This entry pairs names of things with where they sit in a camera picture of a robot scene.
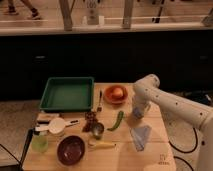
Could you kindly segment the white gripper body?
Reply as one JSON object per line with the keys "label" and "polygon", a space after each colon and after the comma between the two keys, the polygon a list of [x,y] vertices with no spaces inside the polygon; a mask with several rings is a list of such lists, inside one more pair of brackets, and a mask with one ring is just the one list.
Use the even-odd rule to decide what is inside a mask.
{"label": "white gripper body", "polygon": [[150,105],[149,104],[134,104],[132,106],[132,116],[136,120],[141,120],[145,114],[149,111]]}

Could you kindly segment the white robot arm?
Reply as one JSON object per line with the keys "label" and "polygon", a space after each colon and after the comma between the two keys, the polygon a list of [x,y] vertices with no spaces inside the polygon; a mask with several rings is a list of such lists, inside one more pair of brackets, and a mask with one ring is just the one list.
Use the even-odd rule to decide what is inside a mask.
{"label": "white robot arm", "polygon": [[153,102],[178,115],[203,134],[195,171],[213,171],[213,107],[165,92],[159,88],[157,75],[149,74],[133,84],[132,110],[141,116]]}

